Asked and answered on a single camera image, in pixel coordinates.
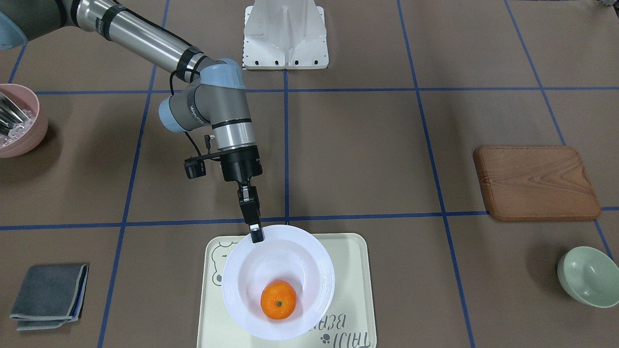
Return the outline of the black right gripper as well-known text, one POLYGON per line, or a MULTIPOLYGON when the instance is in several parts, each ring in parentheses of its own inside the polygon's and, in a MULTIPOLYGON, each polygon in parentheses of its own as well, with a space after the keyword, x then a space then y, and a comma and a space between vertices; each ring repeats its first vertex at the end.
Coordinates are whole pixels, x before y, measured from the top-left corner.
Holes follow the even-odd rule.
POLYGON ((259 149, 250 145, 220 152, 220 166, 223 180, 238 183, 238 201, 242 216, 249 227, 253 243, 265 240, 260 201, 256 187, 250 185, 253 177, 263 174, 259 149))

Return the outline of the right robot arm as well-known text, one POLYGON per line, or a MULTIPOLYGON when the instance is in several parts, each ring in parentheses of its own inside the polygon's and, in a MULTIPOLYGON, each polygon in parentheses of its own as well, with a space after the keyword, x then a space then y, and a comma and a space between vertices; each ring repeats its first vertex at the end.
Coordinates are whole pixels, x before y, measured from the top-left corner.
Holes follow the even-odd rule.
POLYGON ((211 127, 217 152, 186 159, 190 179, 206 175, 205 160, 218 161, 225 181, 238 185, 242 216, 254 243, 265 239, 257 189, 262 174, 241 67, 233 60, 208 57, 201 49, 130 10, 116 0, 3 0, 1 48, 12 49, 73 26, 95 32, 186 82, 159 108, 171 132, 211 127))

